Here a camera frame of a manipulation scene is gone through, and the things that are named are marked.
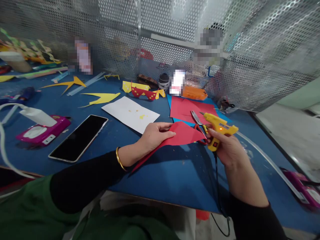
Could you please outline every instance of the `white charger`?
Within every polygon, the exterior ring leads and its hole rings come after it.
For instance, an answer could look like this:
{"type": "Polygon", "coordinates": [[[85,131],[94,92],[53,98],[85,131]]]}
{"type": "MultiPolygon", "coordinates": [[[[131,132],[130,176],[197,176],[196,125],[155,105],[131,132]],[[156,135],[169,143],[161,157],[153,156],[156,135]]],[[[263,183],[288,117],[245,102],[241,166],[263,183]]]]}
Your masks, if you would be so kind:
{"type": "Polygon", "coordinates": [[[20,113],[23,116],[29,118],[30,120],[42,126],[52,127],[57,123],[56,120],[54,120],[44,111],[37,108],[26,107],[23,110],[21,110],[20,113]]]}

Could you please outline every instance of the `white paper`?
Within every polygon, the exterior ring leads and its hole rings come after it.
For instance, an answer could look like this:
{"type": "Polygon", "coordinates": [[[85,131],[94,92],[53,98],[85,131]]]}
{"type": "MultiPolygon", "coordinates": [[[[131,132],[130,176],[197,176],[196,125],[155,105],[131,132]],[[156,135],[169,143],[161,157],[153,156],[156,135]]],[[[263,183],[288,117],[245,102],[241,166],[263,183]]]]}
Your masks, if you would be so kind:
{"type": "Polygon", "coordinates": [[[141,134],[144,133],[149,123],[154,122],[160,116],[127,97],[109,103],[102,109],[141,134]]]}

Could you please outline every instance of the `woman's left hand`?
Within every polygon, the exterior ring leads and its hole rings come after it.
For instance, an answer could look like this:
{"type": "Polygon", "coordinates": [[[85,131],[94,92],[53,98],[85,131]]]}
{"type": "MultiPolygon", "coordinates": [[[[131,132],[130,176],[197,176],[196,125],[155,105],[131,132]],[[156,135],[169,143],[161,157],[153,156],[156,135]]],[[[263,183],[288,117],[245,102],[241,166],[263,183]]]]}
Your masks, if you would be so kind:
{"type": "Polygon", "coordinates": [[[129,167],[157,148],[164,140],[176,135],[169,131],[172,123],[149,123],[141,138],[132,145],[118,150],[119,159],[124,167],[129,167]]]}

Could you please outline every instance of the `scissors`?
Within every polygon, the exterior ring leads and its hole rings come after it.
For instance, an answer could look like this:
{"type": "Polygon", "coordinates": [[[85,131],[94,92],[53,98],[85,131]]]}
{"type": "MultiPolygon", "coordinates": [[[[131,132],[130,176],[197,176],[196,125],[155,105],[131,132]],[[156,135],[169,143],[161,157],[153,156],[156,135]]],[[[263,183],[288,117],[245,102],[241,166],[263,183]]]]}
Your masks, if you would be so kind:
{"type": "Polygon", "coordinates": [[[196,125],[194,125],[193,128],[199,130],[200,132],[202,132],[202,134],[204,136],[203,141],[199,140],[198,142],[203,144],[203,145],[207,145],[210,142],[206,137],[206,134],[208,133],[207,127],[200,122],[200,119],[198,118],[198,116],[196,115],[196,113],[194,111],[190,111],[190,112],[191,112],[191,115],[192,115],[194,121],[196,122],[196,125]]]}

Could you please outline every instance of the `black sleeve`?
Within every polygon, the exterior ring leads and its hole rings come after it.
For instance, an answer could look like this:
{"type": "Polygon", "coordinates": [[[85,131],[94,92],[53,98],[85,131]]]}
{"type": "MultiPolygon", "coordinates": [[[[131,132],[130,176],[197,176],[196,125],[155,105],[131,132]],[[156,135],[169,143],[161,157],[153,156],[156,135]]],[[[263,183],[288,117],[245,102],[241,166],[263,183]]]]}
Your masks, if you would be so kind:
{"type": "Polygon", "coordinates": [[[52,201],[64,213],[77,213],[125,173],[116,151],[73,165],[52,176],[52,201]]]}
{"type": "Polygon", "coordinates": [[[254,207],[231,195],[231,217],[237,240],[287,240],[270,204],[254,207]]]}

